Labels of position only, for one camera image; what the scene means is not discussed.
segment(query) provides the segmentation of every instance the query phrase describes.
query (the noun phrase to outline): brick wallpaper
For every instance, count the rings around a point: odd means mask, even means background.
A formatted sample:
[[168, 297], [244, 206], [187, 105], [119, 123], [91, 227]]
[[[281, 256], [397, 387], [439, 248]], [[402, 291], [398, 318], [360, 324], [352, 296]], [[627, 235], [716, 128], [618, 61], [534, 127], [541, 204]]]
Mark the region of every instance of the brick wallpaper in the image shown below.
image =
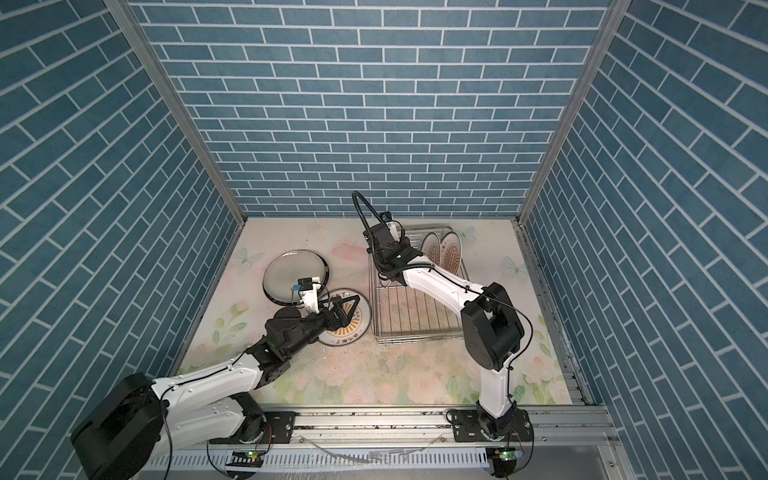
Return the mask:
[[167, 374], [235, 226], [101, 0], [0, 0], [0, 478]]
[[633, 0], [529, 225], [639, 478], [768, 478], [767, 7]]
[[510, 217], [608, 0], [256, 3], [131, 3], [250, 216]]

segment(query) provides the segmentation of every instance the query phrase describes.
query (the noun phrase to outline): plate in dish rack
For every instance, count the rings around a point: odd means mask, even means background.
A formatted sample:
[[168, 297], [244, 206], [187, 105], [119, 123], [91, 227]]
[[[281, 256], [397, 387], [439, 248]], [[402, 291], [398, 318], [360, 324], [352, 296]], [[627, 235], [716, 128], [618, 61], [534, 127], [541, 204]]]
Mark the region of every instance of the plate in dish rack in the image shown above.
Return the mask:
[[435, 265], [440, 265], [440, 239], [435, 232], [429, 232], [422, 240], [422, 253]]
[[[371, 324], [371, 306], [363, 295], [348, 288], [339, 288], [330, 293], [331, 297], [341, 296], [342, 298], [353, 295], [360, 295], [360, 301], [357, 303], [357, 308], [352, 315], [352, 320], [349, 322], [349, 325], [344, 328], [340, 328], [334, 332], [320, 333], [318, 340], [323, 345], [347, 345], [359, 339], [366, 330], [368, 330], [368, 326]], [[352, 308], [352, 302], [344, 303], [342, 308], [345, 312], [349, 313], [349, 309]]]
[[440, 242], [440, 266], [456, 275], [462, 262], [462, 242], [456, 232], [448, 232]]

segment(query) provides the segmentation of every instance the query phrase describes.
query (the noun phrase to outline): floral tablecloth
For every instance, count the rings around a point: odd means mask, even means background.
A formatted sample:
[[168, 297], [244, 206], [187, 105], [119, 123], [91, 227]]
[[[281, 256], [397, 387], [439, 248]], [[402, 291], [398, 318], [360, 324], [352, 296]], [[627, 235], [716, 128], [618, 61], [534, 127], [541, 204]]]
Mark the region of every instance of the floral tablecloth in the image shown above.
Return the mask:
[[[402, 222], [424, 224], [424, 220]], [[508, 220], [430, 220], [459, 232], [472, 282], [500, 283], [534, 324], [531, 347], [513, 363], [523, 405], [571, 403], [512, 225]], [[369, 296], [368, 256], [356, 219], [250, 219], [214, 292], [180, 372], [232, 358], [265, 333], [280, 307], [264, 295], [270, 262], [288, 250], [312, 250], [329, 264], [329, 288]], [[307, 346], [274, 383], [253, 392], [262, 404], [453, 405], [474, 403], [480, 367], [461, 339], [379, 345], [370, 331], [354, 343]]]

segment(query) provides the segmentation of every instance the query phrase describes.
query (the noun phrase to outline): metal corner post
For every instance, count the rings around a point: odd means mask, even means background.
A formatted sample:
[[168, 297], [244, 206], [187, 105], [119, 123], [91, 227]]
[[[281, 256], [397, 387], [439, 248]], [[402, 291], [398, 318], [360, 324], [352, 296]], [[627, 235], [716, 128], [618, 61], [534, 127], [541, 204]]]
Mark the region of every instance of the metal corner post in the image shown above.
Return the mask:
[[558, 154], [563, 148], [565, 138], [571, 131], [576, 120], [581, 104], [584, 103], [584, 99], [589, 93], [589, 87], [592, 85], [592, 81], [598, 74], [598, 69], [603, 63], [605, 54], [608, 52], [608, 47], [611, 46], [611, 42], [614, 40], [614, 35], [621, 24], [621, 20], [624, 19], [624, 14], [629, 8], [631, 0], [613, 0], [611, 7], [608, 8], [605, 18], [600, 25], [598, 34], [594, 39], [594, 44], [589, 50], [587, 59], [584, 61], [584, 67], [581, 69], [581, 74], [576, 85], [574, 86], [571, 96], [568, 98], [568, 103], [563, 109], [563, 114], [558, 123], [557, 130], [552, 134], [552, 139], [547, 146], [547, 150], [544, 153], [541, 163], [533, 176], [531, 187], [528, 189], [528, 193], [525, 195], [523, 204], [518, 214], [518, 222], [520, 224], [525, 223], [533, 212], [533, 207], [536, 204], [541, 189], [544, 188], [544, 183], [549, 176], [549, 172], [552, 171], [555, 161], [557, 161]]
[[185, 138], [190, 142], [192, 149], [197, 155], [197, 159], [213, 181], [219, 195], [223, 198], [224, 203], [227, 204], [227, 208], [235, 217], [237, 224], [242, 227], [246, 219], [243, 208], [240, 206], [237, 198], [235, 198], [229, 185], [227, 185], [221, 170], [216, 165], [214, 156], [208, 149], [203, 136], [197, 129], [197, 125], [195, 125], [186, 107], [184, 107], [184, 103], [174, 84], [170, 81], [163, 64], [157, 56], [157, 52], [155, 52], [149, 41], [149, 37], [147, 37], [144, 29], [139, 25], [138, 18], [136, 18], [133, 9], [127, 0], [104, 0], [104, 3], [128, 40], [128, 44], [131, 45], [134, 53], [144, 66], [144, 70], [163, 98], [170, 114], [174, 116]]

